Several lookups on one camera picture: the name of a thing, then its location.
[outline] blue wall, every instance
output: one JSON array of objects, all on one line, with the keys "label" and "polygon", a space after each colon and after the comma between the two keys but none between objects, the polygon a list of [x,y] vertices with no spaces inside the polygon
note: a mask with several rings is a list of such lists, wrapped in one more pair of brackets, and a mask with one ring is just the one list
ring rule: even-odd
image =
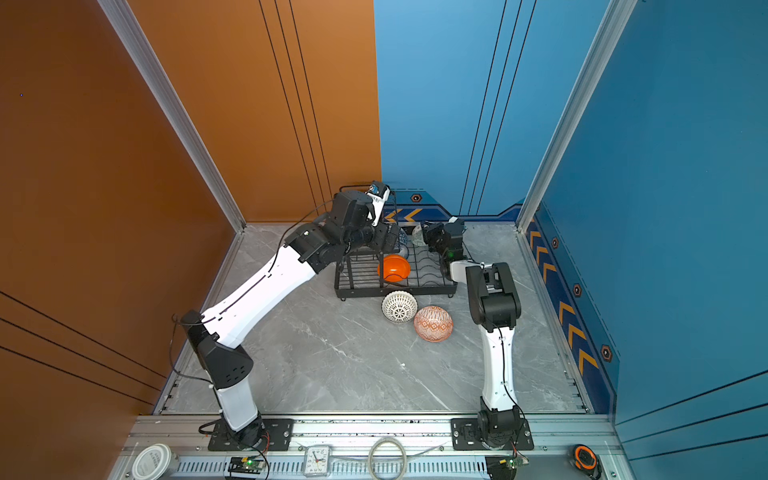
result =
[{"label": "blue wall", "polygon": [[638,2],[545,195],[621,358],[641,479],[765,449],[698,447],[768,432],[768,375],[719,389],[768,369],[767,45],[766,2]]},{"label": "blue wall", "polygon": [[374,3],[384,181],[426,190],[452,214],[499,214],[525,197],[607,0],[542,0],[535,10],[534,0],[509,0],[499,31],[504,5],[502,0]]}]

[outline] white square clock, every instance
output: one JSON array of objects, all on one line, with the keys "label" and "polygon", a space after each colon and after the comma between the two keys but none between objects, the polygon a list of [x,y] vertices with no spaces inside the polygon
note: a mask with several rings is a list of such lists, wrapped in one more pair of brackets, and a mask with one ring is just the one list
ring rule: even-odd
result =
[{"label": "white square clock", "polygon": [[330,445],[312,445],[311,447],[307,447],[306,455],[304,455],[304,476],[328,476],[330,460]]}]

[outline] dish rack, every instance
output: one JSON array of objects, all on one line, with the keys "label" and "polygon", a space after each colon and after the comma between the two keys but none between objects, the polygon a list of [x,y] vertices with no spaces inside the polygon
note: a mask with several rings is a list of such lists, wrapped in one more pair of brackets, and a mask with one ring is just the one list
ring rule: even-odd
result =
[{"label": "dish rack", "polygon": [[386,296],[403,290],[412,295],[448,295],[456,293],[457,283],[440,271],[440,256],[429,247],[416,247],[408,242],[408,263],[411,273],[400,282],[387,282],[382,276],[384,257],[389,253],[377,253],[361,248],[344,256],[336,264],[333,287],[342,301],[348,298]]}]

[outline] orange wall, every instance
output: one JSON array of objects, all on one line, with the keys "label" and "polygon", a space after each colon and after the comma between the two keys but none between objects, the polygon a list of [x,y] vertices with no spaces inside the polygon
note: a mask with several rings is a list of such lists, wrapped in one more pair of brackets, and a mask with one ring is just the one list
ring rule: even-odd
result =
[{"label": "orange wall", "polygon": [[0,3],[0,65],[0,291],[70,327],[0,295],[3,478],[103,478],[233,231],[96,1]]},{"label": "orange wall", "polygon": [[246,220],[381,178],[372,0],[129,3]]}]

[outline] tape measure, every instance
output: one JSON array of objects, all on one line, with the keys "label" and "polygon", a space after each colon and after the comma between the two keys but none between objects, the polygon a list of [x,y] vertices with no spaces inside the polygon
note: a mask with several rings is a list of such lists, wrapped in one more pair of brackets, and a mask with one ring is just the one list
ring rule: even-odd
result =
[{"label": "tape measure", "polygon": [[573,460],[576,468],[581,470],[586,476],[594,480],[603,475],[603,467],[600,465],[600,459],[592,452],[592,449],[586,445],[576,445],[573,449]]}]

